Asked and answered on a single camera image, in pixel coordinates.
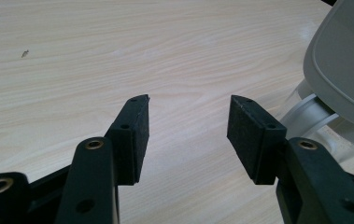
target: gray plastic cover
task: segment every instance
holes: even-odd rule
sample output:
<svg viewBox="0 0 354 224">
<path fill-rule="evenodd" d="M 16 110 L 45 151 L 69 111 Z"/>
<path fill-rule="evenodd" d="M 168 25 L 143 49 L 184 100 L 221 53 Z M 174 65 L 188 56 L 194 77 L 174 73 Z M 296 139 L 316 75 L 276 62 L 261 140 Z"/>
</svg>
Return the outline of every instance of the gray plastic cover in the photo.
<svg viewBox="0 0 354 224">
<path fill-rule="evenodd" d="M 354 0 L 338 0 L 320 25 L 304 76 L 321 101 L 354 123 Z"/>
</svg>

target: small dark speck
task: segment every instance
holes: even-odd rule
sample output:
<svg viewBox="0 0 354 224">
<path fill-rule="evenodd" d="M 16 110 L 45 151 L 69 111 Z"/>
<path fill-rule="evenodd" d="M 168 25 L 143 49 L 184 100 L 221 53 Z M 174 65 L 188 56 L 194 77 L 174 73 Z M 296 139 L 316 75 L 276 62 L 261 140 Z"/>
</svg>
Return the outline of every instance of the small dark speck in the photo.
<svg viewBox="0 0 354 224">
<path fill-rule="evenodd" d="M 21 56 L 21 57 L 23 58 L 23 57 L 27 56 L 27 54 L 28 54 L 28 53 L 29 53 L 29 49 L 28 49 L 28 50 L 26 50 L 26 51 L 22 54 L 22 56 Z"/>
</svg>

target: light wood tabletop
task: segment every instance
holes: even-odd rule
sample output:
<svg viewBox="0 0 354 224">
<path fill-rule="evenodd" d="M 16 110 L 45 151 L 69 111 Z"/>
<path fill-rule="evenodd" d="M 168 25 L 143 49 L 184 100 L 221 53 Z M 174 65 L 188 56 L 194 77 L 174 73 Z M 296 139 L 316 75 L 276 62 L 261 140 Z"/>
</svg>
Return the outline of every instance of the light wood tabletop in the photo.
<svg viewBox="0 0 354 224">
<path fill-rule="evenodd" d="M 0 1 L 0 173 L 70 164 L 148 94 L 140 182 L 121 223 L 282 223 L 226 138 L 230 97 L 275 114 L 303 79 L 319 0 Z M 354 173 L 354 158 L 343 166 Z"/>
</svg>

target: wood grain surface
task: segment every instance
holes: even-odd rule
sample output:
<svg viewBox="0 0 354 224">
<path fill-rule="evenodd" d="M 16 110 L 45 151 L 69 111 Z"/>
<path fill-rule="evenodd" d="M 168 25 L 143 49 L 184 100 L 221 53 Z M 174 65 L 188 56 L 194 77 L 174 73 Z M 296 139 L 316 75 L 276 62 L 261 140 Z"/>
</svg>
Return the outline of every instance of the wood grain surface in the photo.
<svg viewBox="0 0 354 224">
<path fill-rule="evenodd" d="M 231 94 L 275 114 L 331 7 L 319 0 L 0 0 L 0 173 L 34 181 L 149 94 L 121 223 L 282 223 L 226 138 Z M 344 167 L 354 173 L 354 158 Z"/>
</svg>

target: wooden table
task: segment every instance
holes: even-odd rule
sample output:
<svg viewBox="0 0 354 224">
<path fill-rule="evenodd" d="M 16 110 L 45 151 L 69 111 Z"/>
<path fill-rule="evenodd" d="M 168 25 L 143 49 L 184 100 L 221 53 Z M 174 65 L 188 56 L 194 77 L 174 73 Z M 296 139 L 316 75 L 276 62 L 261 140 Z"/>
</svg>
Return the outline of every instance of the wooden table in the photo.
<svg viewBox="0 0 354 224">
<path fill-rule="evenodd" d="M 0 173 L 34 181 L 151 97 L 121 223 L 282 223 L 226 138 L 231 94 L 275 114 L 331 7 L 319 0 L 0 1 Z M 344 167 L 354 173 L 354 158 Z"/>
</svg>

